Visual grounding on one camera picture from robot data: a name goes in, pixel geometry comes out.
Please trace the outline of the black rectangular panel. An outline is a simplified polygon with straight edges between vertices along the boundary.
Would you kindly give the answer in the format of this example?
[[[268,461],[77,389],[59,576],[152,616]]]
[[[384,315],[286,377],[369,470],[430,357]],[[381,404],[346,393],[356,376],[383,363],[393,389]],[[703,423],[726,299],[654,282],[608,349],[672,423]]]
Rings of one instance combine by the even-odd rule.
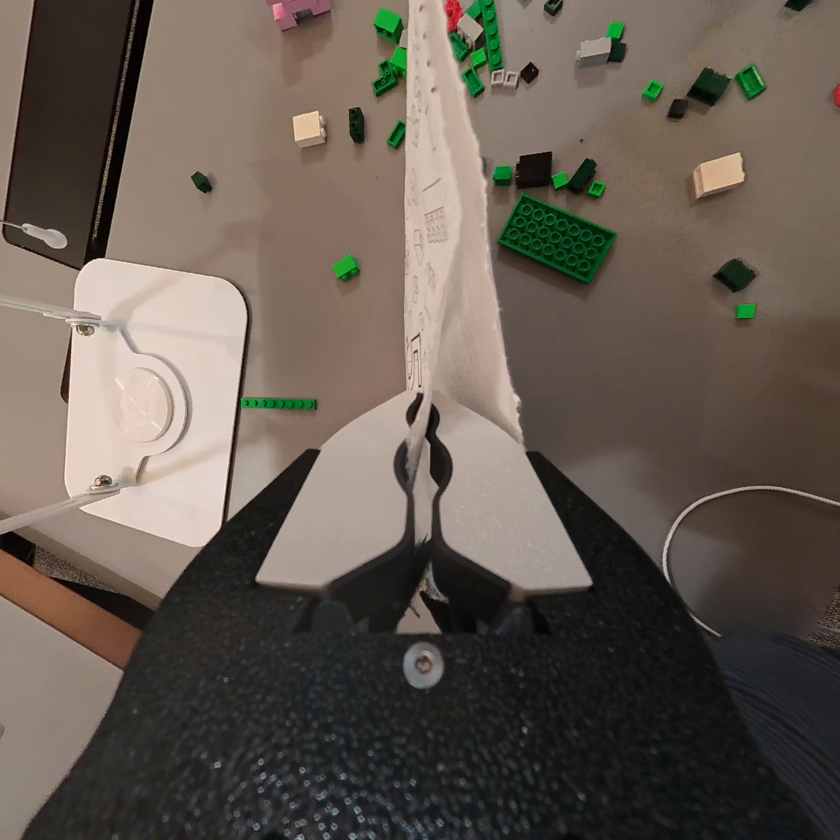
[[[6,227],[10,245],[76,270],[105,256],[152,8],[34,2],[3,216],[67,246]]]

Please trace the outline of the black square brick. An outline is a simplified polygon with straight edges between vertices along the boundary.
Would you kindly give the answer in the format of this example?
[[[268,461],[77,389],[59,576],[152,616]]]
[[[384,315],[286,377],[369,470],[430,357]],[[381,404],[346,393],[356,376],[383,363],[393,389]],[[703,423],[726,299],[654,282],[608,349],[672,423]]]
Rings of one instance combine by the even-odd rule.
[[[515,182],[519,190],[547,186],[552,180],[553,153],[551,151],[523,154],[518,158]]]

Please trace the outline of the large cream brick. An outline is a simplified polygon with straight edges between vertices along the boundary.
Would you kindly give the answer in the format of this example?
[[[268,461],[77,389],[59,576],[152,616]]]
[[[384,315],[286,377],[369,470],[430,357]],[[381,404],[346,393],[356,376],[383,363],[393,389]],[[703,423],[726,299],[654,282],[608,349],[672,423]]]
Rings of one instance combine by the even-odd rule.
[[[700,163],[691,174],[696,200],[727,192],[746,180],[741,152],[728,154],[712,161]]]

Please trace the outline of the white table with wooden edge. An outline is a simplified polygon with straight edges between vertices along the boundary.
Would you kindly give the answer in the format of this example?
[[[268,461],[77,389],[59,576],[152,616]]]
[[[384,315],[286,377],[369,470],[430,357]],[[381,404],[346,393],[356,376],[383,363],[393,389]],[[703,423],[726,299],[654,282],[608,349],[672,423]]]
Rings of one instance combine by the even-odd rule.
[[[1,838],[20,838],[88,746],[139,629],[2,552]]]

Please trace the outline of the person's torso in ribbed sweater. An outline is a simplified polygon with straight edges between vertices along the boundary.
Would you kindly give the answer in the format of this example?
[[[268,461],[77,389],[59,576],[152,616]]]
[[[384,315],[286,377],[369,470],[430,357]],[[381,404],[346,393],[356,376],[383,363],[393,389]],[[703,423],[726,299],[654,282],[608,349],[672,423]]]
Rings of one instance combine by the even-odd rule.
[[[777,775],[839,838],[839,654],[782,633],[707,641],[731,698]]]

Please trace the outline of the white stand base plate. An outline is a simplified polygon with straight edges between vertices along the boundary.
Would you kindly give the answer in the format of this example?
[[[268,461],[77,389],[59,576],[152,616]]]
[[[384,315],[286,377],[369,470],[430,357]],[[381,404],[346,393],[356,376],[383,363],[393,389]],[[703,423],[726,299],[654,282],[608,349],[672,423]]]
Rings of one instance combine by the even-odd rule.
[[[201,547],[222,525],[248,310],[226,279],[94,259],[73,305],[2,295],[73,329],[69,499],[2,520],[2,533],[75,508]]]

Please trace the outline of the grey desk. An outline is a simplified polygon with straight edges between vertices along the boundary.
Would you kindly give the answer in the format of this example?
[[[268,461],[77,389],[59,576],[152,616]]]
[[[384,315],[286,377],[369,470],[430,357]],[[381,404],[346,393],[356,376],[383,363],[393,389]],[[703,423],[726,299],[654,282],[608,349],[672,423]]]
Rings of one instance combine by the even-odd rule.
[[[265,2],[154,2],[107,256],[222,277],[249,305],[249,396],[313,397],[315,413],[243,413],[227,513],[305,448],[399,393],[404,150],[386,136],[406,87],[377,99],[392,50],[375,12],[335,2],[282,33]],[[658,559],[699,497],[784,486],[838,499],[838,2],[498,2],[507,67],[539,77],[469,101],[487,172],[552,151],[597,162],[602,198],[535,195],[617,232],[590,286],[496,246],[518,192],[491,188],[488,230],[528,448]],[[613,39],[581,69],[582,41]],[[767,90],[735,80],[755,64]],[[687,92],[731,78],[708,107]],[[657,101],[642,98],[652,80]],[[670,103],[687,98],[679,121]],[[364,113],[365,140],[349,134]],[[327,141],[296,146],[294,115]],[[741,152],[745,182],[696,200],[702,162]],[[209,194],[191,181],[204,173]],[[353,255],[360,274],[337,280]],[[732,293],[712,274],[758,272]],[[739,303],[756,303],[739,321]]]

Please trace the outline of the dark green slope brick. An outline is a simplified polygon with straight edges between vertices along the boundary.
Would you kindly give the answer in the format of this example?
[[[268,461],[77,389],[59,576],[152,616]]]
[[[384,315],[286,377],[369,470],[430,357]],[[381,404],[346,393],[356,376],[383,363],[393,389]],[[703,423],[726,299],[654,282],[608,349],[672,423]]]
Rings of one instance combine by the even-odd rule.
[[[740,258],[732,258],[717,269],[712,277],[732,293],[744,291],[758,272]]]

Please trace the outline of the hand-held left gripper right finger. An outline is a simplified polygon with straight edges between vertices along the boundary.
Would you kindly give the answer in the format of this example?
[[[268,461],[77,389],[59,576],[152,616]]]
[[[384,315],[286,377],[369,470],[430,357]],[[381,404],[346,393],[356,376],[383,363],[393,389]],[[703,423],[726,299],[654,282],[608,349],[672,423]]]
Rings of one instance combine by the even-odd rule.
[[[434,536],[511,586],[516,600],[581,592],[592,578],[524,447],[482,415],[433,395]]]

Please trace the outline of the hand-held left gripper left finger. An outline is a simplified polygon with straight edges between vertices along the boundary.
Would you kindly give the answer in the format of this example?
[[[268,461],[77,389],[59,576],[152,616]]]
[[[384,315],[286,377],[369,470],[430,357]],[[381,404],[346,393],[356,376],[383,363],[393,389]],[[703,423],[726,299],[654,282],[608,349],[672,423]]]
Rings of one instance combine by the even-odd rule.
[[[406,436],[423,399],[403,392],[342,427],[321,446],[256,582],[331,593],[364,577],[395,573],[401,590],[416,577],[412,486]]]

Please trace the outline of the pink brick assembly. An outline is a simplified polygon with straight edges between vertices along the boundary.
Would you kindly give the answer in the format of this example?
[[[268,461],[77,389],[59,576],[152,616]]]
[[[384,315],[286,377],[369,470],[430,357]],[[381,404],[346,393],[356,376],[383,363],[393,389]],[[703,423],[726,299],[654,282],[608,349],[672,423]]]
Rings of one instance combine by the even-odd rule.
[[[299,20],[331,12],[330,1],[266,1],[281,31],[296,28]]]

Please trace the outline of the large green studded plate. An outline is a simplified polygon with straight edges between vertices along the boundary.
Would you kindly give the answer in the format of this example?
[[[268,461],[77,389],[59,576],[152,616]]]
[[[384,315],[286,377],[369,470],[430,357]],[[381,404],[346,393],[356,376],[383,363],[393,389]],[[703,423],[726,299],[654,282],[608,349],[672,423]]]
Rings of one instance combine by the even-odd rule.
[[[522,193],[497,243],[589,285],[612,248],[615,231]]]

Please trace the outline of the white paper bag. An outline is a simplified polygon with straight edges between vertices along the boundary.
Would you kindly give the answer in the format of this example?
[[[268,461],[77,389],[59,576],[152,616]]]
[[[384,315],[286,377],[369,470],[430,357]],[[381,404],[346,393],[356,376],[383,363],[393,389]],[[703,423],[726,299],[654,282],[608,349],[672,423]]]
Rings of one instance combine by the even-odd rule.
[[[443,2],[408,4],[406,387],[442,392],[523,442],[501,330],[487,181]]]

